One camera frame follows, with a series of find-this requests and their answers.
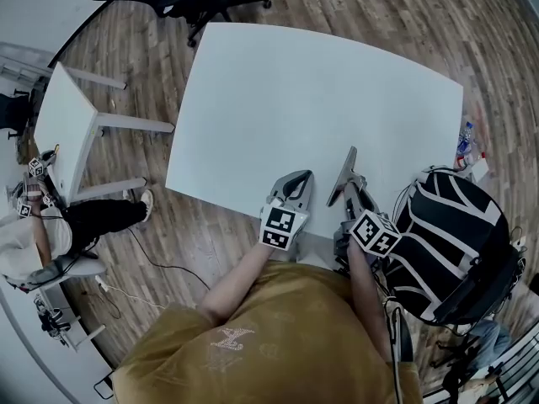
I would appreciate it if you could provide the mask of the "person's mustard t-shirt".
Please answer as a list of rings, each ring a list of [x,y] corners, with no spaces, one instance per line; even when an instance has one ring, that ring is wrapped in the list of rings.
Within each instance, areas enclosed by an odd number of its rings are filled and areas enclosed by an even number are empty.
[[[114,372],[117,404],[422,404],[416,366],[393,368],[352,308],[350,282],[270,262],[231,318],[169,306]]]

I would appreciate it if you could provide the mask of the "long white desk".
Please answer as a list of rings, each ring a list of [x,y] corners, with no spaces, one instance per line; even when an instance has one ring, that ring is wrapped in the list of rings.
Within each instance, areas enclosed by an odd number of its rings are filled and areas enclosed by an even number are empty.
[[[71,329],[51,337],[38,301],[60,309]],[[0,279],[0,403],[113,404],[113,369],[93,342],[104,329],[85,328],[59,285],[25,294]]]

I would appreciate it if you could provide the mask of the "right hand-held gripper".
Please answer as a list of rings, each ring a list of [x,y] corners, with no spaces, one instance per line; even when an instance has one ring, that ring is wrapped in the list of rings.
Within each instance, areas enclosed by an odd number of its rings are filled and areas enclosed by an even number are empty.
[[[343,234],[350,235],[365,253],[384,258],[400,242],[401,234],[390,220],[377,214],[377,204],[366,188],[364,177],[345,184],[346,215],[358,218],[344,223]]]

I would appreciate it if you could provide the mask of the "white bottle red cap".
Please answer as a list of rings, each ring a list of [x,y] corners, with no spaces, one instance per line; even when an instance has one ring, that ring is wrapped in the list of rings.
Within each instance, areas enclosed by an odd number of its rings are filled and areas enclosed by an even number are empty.
[[[481,160],[485,158],[486,158],[486,154],[484,151],[469,152],[466,155],[457,155],[456,166],[460,169],[464,169],[465,167],[473,166],[476,162],[480,162]]]

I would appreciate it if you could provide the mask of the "small white box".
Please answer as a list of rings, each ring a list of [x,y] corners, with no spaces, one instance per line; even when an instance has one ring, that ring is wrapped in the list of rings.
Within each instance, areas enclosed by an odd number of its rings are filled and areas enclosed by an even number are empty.
[[[489,172],[488,162],[481,157],[470,166],[470,177],[475,183],[481,181]]]

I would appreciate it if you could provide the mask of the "person's right forearm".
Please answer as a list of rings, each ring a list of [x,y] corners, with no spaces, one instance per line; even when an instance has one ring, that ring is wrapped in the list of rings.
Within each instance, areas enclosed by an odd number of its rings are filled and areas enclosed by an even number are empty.
[[[386,362],[391,362],[390,336],[376,281],[364,252],[354,239],[349,242],[347,255],[355,313],[376,351]]]

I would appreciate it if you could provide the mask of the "black white striped backpack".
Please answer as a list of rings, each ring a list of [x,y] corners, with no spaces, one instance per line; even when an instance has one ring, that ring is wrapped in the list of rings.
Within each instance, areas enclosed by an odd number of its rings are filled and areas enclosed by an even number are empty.
[[[498,203],[447,167],[423,171],[398,204],[402,238],[383,275],[398,304],[434,326],[434,310],[466,278],[474,258],[504,258],[510,229]]]

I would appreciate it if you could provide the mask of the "black metal rack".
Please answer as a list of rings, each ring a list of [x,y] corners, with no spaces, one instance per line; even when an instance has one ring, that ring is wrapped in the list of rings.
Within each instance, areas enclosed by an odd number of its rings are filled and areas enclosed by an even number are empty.
[[[539,323],[515,341],[496,364],[502,364],[501,375],[489,394],[500,396],[505,393],[500,399],[504,402],[505,397],[510,400],[539,375]]]

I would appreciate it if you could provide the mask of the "black electronic equipment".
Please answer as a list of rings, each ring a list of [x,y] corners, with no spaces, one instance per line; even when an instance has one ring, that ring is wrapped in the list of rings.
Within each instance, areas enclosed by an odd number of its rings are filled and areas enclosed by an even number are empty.
[[[72,324],[63,319],[64,310],[50,306],[40,295],[34,298],[34,304],[40,320],[41,330],[62,346],[68,347],[69,343],[66,334],[72,329]]]

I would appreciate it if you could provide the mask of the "clear bottle blue label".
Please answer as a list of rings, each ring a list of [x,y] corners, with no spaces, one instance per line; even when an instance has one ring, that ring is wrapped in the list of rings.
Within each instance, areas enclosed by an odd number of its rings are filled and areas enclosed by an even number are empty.
[[[474,125],[471,122],[467,122],[458,137],[456,153],[458,155],[463,155],[466,153],[467,149],[470,147],[472,142],[472,133]]]

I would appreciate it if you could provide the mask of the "person's left forearm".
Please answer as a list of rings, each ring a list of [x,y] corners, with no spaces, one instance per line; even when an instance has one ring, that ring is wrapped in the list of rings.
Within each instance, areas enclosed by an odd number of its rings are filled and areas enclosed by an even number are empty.
[[[197,306],[197,311],[214,327],[227,322],[242,304],[273,252],[272,247],[255,244],[239,263],[207,292]]]

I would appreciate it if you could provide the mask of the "small white table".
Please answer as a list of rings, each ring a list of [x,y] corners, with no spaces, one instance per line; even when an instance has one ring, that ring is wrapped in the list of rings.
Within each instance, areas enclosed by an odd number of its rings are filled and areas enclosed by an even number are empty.
[[[59,198],[65,205],[70,205],[145,187],[145,178],[132,178],[83,189],[81,180],[93,140],[103,128],[169,134],[174,131],[174,125],[99,112],[75,82],[77,78],[121,90],[126,88],[124,82],[113,78],[56,63],[40,106],[34,140],[39,152],[57,149],[56,160],[47,167],[47,172]]]

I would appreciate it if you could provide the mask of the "person's light gray trousers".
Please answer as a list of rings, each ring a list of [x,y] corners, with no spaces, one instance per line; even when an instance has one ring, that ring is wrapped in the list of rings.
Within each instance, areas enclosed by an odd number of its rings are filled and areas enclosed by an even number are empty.
[[[303,232],[296,239],[296,263],[334,270],[338,267],[331,239]]]

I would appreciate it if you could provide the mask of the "gray chair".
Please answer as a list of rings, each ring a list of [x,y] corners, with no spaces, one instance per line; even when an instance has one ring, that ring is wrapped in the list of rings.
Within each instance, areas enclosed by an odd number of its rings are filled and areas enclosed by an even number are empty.
[[[93,278],[104,274],[107,267],[99,258],[83,255],[78,258],[62,256],[53,260],[43,269],[32,273],[25,281],[24,287],[31,293],[37,290],[48,290],[69,279]]]

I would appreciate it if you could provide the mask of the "black gray recorder box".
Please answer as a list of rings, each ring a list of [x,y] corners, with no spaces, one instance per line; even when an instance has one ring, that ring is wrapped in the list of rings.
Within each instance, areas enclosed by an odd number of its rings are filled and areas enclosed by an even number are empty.
[[[339,268],[335,269],[335,272],[347,278],[350,276],[347,252],[350,242],[350,229],[354,223],[354,221],[344,221],[334,233],[334,257],[335,261],[339,264]]]

